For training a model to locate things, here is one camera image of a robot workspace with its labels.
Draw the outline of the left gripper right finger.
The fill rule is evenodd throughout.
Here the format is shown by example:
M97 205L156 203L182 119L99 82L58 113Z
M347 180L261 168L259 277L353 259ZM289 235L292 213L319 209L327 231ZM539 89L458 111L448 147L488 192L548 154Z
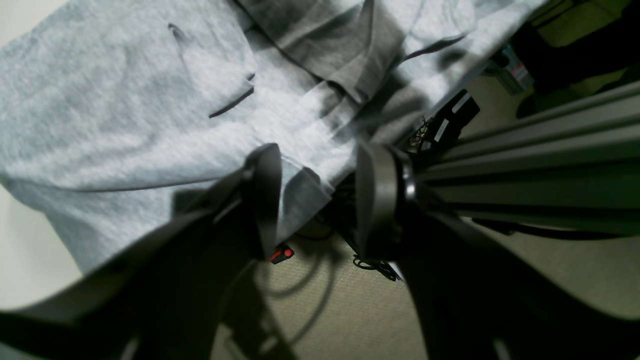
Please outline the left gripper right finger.
M585 305L462 221L405 153L359 144L355 198L361 256L397 265L430 360L638 358L638 320Z

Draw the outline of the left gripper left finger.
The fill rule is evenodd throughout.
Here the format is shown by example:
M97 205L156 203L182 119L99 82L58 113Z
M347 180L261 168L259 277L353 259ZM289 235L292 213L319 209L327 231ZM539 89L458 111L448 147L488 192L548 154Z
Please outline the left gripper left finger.
M57 294L1 312L1 342L50 360L208 360L237 278L278 243L281 151L238 170Z

